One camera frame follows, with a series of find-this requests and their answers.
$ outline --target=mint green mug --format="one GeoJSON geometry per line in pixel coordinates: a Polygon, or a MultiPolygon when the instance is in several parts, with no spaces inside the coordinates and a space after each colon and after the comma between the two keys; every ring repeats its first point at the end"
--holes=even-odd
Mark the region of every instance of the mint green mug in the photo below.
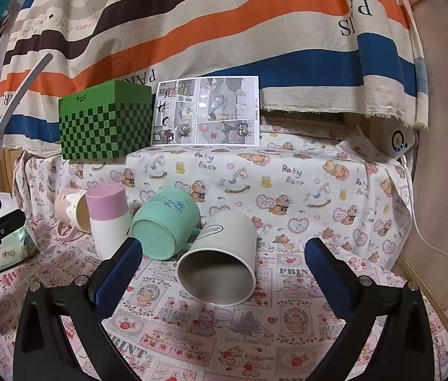
{"type": "Polygon", "coordinates": [[[189,249],[188,239],[197,236],[201,214],[198,204],[182,189],[165,186],[134,215],[130,235],[141,242],[143,253],[163,261],[189,249]]]}

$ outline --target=striped curtain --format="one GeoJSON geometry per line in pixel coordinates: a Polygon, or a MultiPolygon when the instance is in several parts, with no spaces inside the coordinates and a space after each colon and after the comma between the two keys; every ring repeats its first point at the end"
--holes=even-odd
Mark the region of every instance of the striped curtain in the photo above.
{"type": "Polygon", "coordinates": [[[163,80],[257,75],[264,109],[428,123],[407,0],[25,0],[7,38],[0,110],[54,55],[6,131],[7,145],[40,156],[60,151],[58,99],[111,79],[154,93],[163,80]]]}

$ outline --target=blanket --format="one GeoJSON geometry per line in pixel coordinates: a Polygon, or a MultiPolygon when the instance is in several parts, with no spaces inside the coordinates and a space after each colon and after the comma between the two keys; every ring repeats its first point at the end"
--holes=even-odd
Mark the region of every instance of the blanket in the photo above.
{"type": "Polygon", "coordinates": [[[222,210],[246,214],[260,247],[298,250],[319,236],[390,269],[411,224],[398,162],[361,133],[338,142],[261,128],[258,148],[154,146],[86,162],[25,154],[15,167],[15,196],[30,219],[41,221],[55,216],[59,188],[121,183],[135,211],[159,188],[175,186],[198,202],[203,223],[222,210]]]}
{"type": "MultiPolygon", "coordinates": [[[[40,254],[0,274],[0,374],[12,381],[18,317],[32,282],[69,284],[99,264],[91,235],[74,242],[56,237],[55,223],[34,222],[40,254]]],[[[357,275],[378,284],[403,279],[334,245],[357,275]]],[[[109,337],[143,381],[305,379],[330,349],[345,322],[336,317],[303,259],[303,247],[268,246],[258,251],[253,296],[233,308],[193,300],[176,281],[176,259],[144,257],[113,316],[103,321],[109,337]]],[[[448,333],[425,300],[432,330],[436,381],[448,368],[448,333]]],[[[86,373],[97,378],[70,318],[63,326],[86,373]]],[[[364,371],[380,337],[384,317],[373,325],[351,375],[364,371]]]]}
{"type": "Polygon", "coordinates": [[[269,110],[428,125],[425,62],[407,0],[24,0],[1,41],[0,113],[46,52],[6,146],[60,152],[57,101],[111,79],[259,76],[269,110]]]}

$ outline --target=power cord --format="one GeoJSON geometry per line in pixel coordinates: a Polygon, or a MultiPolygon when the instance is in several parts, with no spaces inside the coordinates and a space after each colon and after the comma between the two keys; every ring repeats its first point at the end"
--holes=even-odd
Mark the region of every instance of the power cord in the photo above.
{"type": "MultiPolygon", "coordinates": [[[[409,171],[409,169],[407,167],[406,157],[404,155],[402,155],[400,157],[400,160],[402,162],[402,166],[403,166],[404,170],[406,171],[407,187],[409,188],[409,199],[410,199],[410,204],[411,204],[411,215],[412,215],[412,218],[413,218],[414,227],[416,228],[416,232],[418,232],[418,236],[423,241],[423,243],[426,244],[426,246],[428,246],[431,249],[434,249],[434,251],[436,251],[437,253],[439,253],[439,254],[443,255],[444,257],[448,258],[448,253],[446,253],[444,251],[441,251],[441,249],[438,249],[438,248],[432,246],[430,243],[428,243],[423,238],[423,236],[421,235],[421,232],[419,231],[418,224],[416,223],[416,216],[414,214],[414,191],[413,191],[413,183],[412,183],[412,179],[411,179],[411,172],[409,171]]],[[[445,379],[447,375],[448,375],[448,368],[444,372],[444,376],[443,376],[442,379],[445,379]]]]}

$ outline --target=mug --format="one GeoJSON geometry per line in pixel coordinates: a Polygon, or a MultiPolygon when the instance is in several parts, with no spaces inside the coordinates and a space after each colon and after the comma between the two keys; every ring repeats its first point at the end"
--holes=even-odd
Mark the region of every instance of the mug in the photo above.
{"type": "Polygon", "coordinates": [[[86,193],[90,224],[98,257],[110,259],[127,239],[132,216],[125,186],[104,184],[86,193]]]}
{"type": "Polygon", "coordinates": [[[246,301],[256,285],[256,238],[247,215],[218,212],[178,260],[178,282],[205,304],[232,306],[246,301]]]}
{"type": "Polygon", "coordinates": [[[143,253],[163,261],[188,249],[188,239],[200,233],[198,204],[182,189],[165,186],[136,212],[130,235],[141,242],[143,253]]]}
{"type": "Polygon", "coordinates": [[[74,188],[60,190],[55,199],[55,216],[58,218],[56,235],[63,241],[73,240],[78,231],[91,233],[86,191],[74,188]],[[64,234],[64,226],[71,230],[64,234]]]}

